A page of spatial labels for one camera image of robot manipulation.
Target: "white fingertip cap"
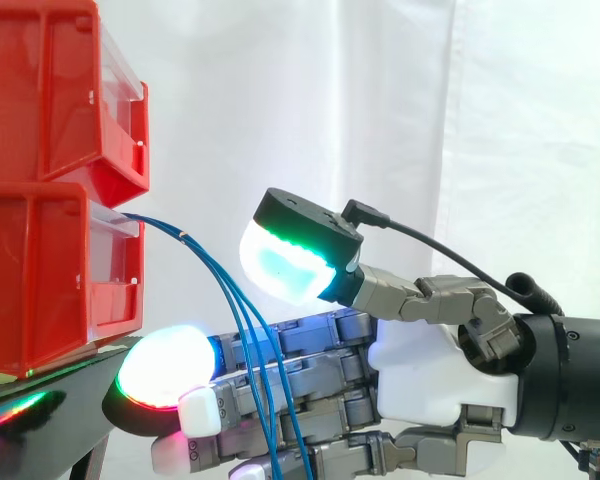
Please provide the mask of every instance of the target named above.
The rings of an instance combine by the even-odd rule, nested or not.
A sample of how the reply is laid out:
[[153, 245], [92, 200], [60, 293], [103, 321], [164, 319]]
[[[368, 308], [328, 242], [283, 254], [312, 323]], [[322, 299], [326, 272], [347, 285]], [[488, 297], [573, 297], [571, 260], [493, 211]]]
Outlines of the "white fingertip cap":
[[243, 465], [229, 475], [229, 480], [265, 480], [265, 478], [264, 468], [257, 464]]
[[182, 432], [158, 438], [151, 445], [153, 471], [159, 475], [191, 473], [189, 441]]
[[220, 411], [216, 394], [209, 385], [198, 387], [180, 397], [180, 428], [187, 438], [212, 437], [220, 433]]

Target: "cable connector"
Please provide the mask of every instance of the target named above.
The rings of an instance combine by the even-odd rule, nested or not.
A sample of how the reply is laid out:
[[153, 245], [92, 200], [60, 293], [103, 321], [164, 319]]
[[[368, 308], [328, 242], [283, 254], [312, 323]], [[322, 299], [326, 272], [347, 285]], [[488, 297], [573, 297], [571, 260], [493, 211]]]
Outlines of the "cable connector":
[[391, 218], [386, 213], [353, 199], [347, 202], [341, 216], [356, 228], [361, 223], [372, 227], [387, 228], [391, 222]]

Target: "reflective surface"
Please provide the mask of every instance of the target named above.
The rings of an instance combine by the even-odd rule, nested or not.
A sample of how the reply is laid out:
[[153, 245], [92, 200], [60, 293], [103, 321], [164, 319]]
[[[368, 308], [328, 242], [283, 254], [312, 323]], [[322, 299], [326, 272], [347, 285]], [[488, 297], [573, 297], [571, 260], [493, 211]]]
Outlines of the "reflective surface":
[[126, 350], [0, 386], [0, 479], [49, 480], [112, 428], [101, 410]]

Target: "black cable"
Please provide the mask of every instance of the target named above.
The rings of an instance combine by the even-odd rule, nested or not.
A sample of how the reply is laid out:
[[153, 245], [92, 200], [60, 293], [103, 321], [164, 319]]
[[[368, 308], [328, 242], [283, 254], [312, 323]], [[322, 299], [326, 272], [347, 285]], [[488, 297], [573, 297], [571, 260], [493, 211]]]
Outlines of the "black cable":
[[560, 440], [560, 444], [565, 448], [567, 452], [569, 452], [569, 455], [571, 455], [576, 462], [580, 461], [580, 455], [578, 454], [578, 451], [573, 447], [573, 445], [564, 440]]
[[520, 295], [518, 292], [516, 292], [516, 291], [512, 290], [511, 288], [498, 282], [495, 278], [493, 278], [489, 274], [485, 273], [484, 271], [480, 270], [478, 267], [476, 267], [473, 263], [471, 263], [466, 258], [457, 254], [456, 252], [451, 250], [449, 247], [441, 244], [437, 240], [434, 240], [433, 238], [425, 235], [424, 233], [414, 230], [413, 228], [403, 225], [402, 223], [398, 223], [394, 220], [389, 220], [389, 222], [386, 225], [386, 228], [390, 228], [391, 230], [395, 230], [396, 232], [400, 232], [400, 233], [408, 235], [412, 238], [415, 238], [416, 240], [424, 243], [425, 245], [430, 246], [434, 250], [437, 250], [438, 252], [442, 253], [446, 257], [450, 258], [451, 260], [456, 262], [461, 267], [466, 268], [469, 272], [474, 274], [477, 278], [479, 278], [486, 284], [490, 285], [494, 289], [498, 290], [500, 293], [503, 293], [504, 295], [510, 297], [511, 299], [515, 300], [516, 302], [524, 301], [523, 295]]
[[389, 228], [402, 234], [408, 235], [434, 250], [450, 258], [458, 265], [466, 268], [477, 278], [490, 285], [495, 290], [508, 296], [519, 303], [530, 312], [538, 315], [560, 315], [564, 312], [558, 305], [558, 302], [546, 291], [540, 288], [531, 276], [526, 273], [514, 273], [509, 276], [506, 284], [498, 282], [495, 278], [480, 270], [466, 258], [457, 254], [449, 247], [434, 240], [433, 238], [421, 233], [402, 223], [391, 220], [389, 215], [376, 210], [369, 205], [365, 205], [357, 200], [349, 200], [347, 206], [342, 211], [342, 218], [357, 228], [361, 223], [373, 227]]

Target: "green light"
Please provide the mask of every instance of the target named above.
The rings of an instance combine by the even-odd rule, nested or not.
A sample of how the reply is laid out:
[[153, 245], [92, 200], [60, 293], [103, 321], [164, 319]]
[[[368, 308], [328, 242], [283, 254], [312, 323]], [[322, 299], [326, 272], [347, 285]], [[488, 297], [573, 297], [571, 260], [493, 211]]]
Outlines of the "green light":
[[296, 305], [316, 298], [336, 275], [320, 255], [280, 240], [253, 221], [240, 243], [240, 261], [252, 282]]

